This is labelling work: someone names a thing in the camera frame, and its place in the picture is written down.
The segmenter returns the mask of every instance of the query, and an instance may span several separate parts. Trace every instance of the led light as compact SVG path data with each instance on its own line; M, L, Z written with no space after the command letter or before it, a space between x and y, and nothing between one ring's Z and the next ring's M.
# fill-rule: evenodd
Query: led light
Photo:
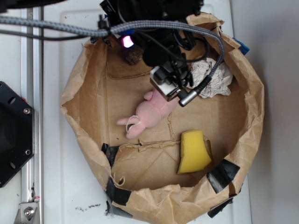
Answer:
M121 40L122 42L122 45L125 47L125 48L130 48L134 45L132 39L130 36L125 36L123 37L123 39Z

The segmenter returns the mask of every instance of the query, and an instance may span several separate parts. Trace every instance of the white tissue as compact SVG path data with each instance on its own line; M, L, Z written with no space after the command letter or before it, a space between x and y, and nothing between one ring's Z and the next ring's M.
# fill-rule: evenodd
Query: white tissue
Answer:
M210 74L216 61L207 58L206 61L194 62L191 65L191 73L193 76L194 85L191 87L187 85L188 88L192 89L199 85L200 82ZM228 66L222 63L214 73L210 83L204 88L199 94L202 98L213 97L216 94L222 94L225 96L230 95L230 90L228 85L231 84L233 80L233 74L230 72Z

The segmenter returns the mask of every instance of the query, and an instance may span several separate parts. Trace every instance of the black tape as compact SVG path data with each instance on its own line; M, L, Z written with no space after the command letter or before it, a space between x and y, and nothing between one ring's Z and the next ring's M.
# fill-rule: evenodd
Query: black tape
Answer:
M132 191L124 190L116 187L112 178L110 178L105 193L107 196L107 213L128 217L128 218L133 217L131 214L127 213L126 211L112 205L112 202L116 202L120 205L125 206L130 198Z
M216 166L212 171L207 173L207 178L212 185L216 194L226 188L229 183L235 178L240 167L227 161L222 162Z
M233 198L228 199L224 203L218 205L217 207L211 209L207 214L209 217L214 218L219 212L221 212L228 204L233 203Z
M105 153L111 167L114 164L118 148L119 146L109 146L106 143L102 145L102 151Z
M107 190L106 194L108 198L110 198L112 201L120 204L120 205L126 205L132 191L130 190L124 190L120 189L115 186L113 183L112 178L109 179L108 184L107 184Z
M126 218L133 218L133 216L129 213L127 213L126 211L115 207L114 205L112 205L112 201L108 200L106 201L107 203L107 210L106 210L106 215L108 213L114 214L114 215L118 215L118 216L122 216L122 217L126 217Z

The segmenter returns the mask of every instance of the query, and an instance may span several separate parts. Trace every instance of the pink plush bunny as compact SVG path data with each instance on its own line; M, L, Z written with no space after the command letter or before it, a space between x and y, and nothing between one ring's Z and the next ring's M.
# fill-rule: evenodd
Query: pink plush bunny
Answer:
M116 122L118 125L126 125L128 139L135 138L145 128L159 124L162 118L173 112L178 104L177 99L167 101L156 89L146 93L144 98L146 100L139 104L136 115Z

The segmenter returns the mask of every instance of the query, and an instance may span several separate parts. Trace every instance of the sponge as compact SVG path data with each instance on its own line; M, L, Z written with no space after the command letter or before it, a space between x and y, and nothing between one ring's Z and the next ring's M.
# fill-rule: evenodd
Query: sponge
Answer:
M183 132L181 137L181 163L178 174L203 170L211 161L206 151L202 131Z

